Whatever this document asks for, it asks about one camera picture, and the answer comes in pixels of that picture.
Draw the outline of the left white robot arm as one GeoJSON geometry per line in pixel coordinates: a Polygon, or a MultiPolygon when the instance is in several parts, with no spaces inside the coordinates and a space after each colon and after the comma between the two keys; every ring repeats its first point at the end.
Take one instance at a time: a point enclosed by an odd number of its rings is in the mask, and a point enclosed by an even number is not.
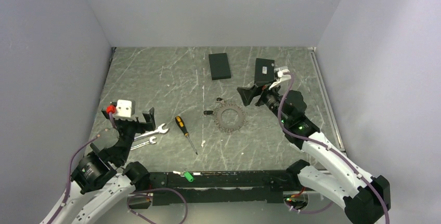
{"type": "Polygon", "coordinates": [[[137,134],[157,129],[154,108],[144,120],[110,104],[102,110],[112,127],[102,129],[86,143],[91,151],[70,166],[64,193],[42,223],[94,223],[116,202],[150,185],[150,173],[140,162],[128,162],[137,134]]]}

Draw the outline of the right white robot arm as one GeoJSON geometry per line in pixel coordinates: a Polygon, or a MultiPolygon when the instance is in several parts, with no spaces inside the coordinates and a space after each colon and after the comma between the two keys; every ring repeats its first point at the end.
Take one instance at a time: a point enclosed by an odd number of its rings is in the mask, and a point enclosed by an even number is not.
{"type": "Polygon", "coordinates": [[[304,98],[299,91],[284,95],[269,86],[238,87],[245,106],[258,97],[256,106],[266,106],[278,118],[290,145],[315,158],[327,171],[322,173],[304,160],[287,168],[287,185],[292,190],[312,189],[339,206],[351,223],[390,222],[390,183],[373,176],[336,148],[317,125],[309,120],[304,98]]]}

